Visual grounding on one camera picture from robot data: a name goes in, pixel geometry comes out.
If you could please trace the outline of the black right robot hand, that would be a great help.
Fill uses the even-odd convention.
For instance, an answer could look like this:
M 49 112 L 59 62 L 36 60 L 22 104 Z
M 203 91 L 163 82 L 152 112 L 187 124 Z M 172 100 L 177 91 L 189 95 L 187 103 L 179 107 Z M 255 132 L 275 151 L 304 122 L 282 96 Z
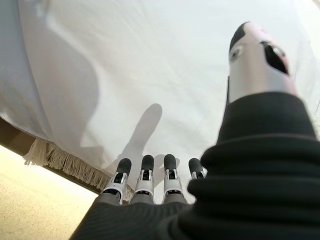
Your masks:
M 143 158 L 128 205 L 121 190 L 131 162 L 71 235 L 73 240 L 317 240 L 320 143 L 297 95 L 286 54 L 247 21 L 229 47 L 226 104 L 217 142 L 189 161 L 188 204 L 173 155 L 164 158 L 162 204 L 152 200 L 154 160 Z

